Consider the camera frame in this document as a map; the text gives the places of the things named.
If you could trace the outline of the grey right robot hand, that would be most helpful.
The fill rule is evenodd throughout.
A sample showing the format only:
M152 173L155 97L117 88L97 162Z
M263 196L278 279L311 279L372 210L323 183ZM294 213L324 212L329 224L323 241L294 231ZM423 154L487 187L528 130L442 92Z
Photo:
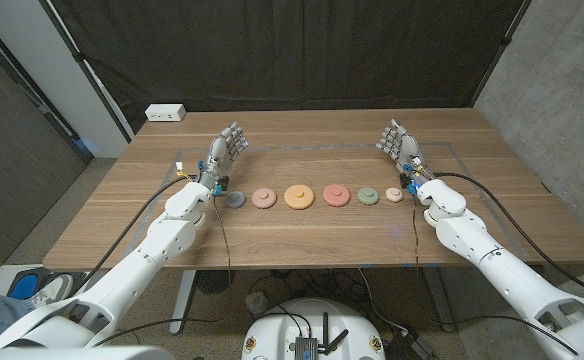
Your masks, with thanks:
M391 125L382 132L376 147L396 163L399 173L407 177L414 188L434 179L418 142L396 119L391 119Z

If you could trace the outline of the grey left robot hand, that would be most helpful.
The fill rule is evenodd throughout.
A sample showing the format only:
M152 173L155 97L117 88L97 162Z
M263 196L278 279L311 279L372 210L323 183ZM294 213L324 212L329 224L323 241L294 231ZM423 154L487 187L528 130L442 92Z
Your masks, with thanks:
M198 183L212 192L225 190L222 179L228 177L239 155L248 147L243 129L237 122L224 128L212 141L206 158L199 162Z

